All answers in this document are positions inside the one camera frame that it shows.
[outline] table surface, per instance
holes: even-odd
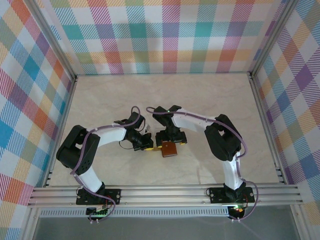
[[[248,146],[241,159],[242,176],[257,183],[278,182],[246,74],[80,76],[62,140],[75,125],[93,128],[128,118],[134,105],[150,125],[154,142],[155,133],[164,128],[146,112],[148,106],[168,109],[178,105],[200,115],[227,115]],[[205,134],[184,131],[188,143],[176,145],[177,156],[125,150],[112,142],[98,148],[93,169],[106,185],[223,183],[222,162],[211,153]],[[129,142],[122,144],[130,147]],[[56,160],[50,185],[78,185],[70,171]]]

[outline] checkered backdrop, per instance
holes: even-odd
[[[38,0],[78,74],[247,72],[286,0]]]
[[[71,87],[22,0],[0,0],[0,240],[18,238]]]
[[[320,236],[320,0],[300,0],[258,73],[290,184]]]

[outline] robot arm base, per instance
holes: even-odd
[[[105,184],[102,182],[101,187],[96,194],[109,197],[114,200],[115,204],[118,205],[121,199],[121,189],[106,189]],[[76,205],[110,205],[112,202],[105,198],[92,195],[84,189],[79,189],[77,192]]]
[[[206,193],[208,197],[210,197],[211,204],[245,204],[247,202],[255,202],[253,189],[252,187],[246,186],[245,182],[236,190],[223,184],[223,187],[208,188]]]

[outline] vent grille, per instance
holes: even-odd
[[[228,207],[117,207],[110,217],[176,218],[176,217],[225,217]],[[87,217],[86,209],[79,208],[43,208],[41,218],[79,218]]]

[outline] black bracket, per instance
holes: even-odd
[[[227,125],[237,134],[239,134],[235,126],[226,115],[220,114],[215,119]],[[218,123],[213,123],[212,125],[207,126],[204,134],[209,143],[211,152],[217,159],[220,159],[221,161],[231,162],[234,155],[241,150],[241,141],[238,139],[238,137],[229,129],[219,125]]]
[[[176,112],[181,109],[180,106],[173,105],[169,110],[164,109],[161,106],[158,106],[154,112],[155,113],[165,113],[165,112]],[[165,130],[157,132],[155,135],[156,146],[162,146],[162,142],[173,142],[173,143],[187,143],[187,137],[185,132],[180,131],[179,127],[176,127],[172,121],[173,113],[168,114],[153,114],[152,117],[157,120],[162,126],[165,127]]]
[[[134,111],[131,113],[129,119],[115,121],[115,123],[119,125],[130,124],[133,123],[138,118],[138,116],[139,114]],[[154,141],[151,139],[151,133],[142,135],[139,131],[137,131],[137,129],[140,128],[141,124],[144,121],[146,121],[146,119],[142,115],[140,115],[140,118],[134,125],[124,127],[126,129],[126,133],[123,140],[128,140],[130,143],[132,143],[134,151],[153,149],[154,147]]]
[[[210,198],[211,204],[245,204],[245,203],[254,203],[255,196],[252,190],[252,187],[245,187],[237,199],[231,200],[226,193],[224,187],[210,187],[206,190],[206,194]]]
[[[120,204],[121,189],[105,189],[105,185],[104,183],[102,183],[102,186],[96,192],[96,194],[111,198],[112,200],[114,200],[116,205]],[[76,198],[75,204],[76,205],[105,205],[105,204],[111,205],[112,202],[103,197],[92,195],[91,193],[87,192],[84,189],[79,189],[79,191],[77,192],[77,198]]]
[[[87,134],[88,131],[83,126],[74,126],[58,149],[56,159],[58,159],[66,168],[74,169],[77,165],[82,150],[77,147],[77,144],[82,145]],[[85,173],[91,167],[99,141],[100,137],[96,134],[91,133],[88,136],[81,164],[75,171],[77,175]]]

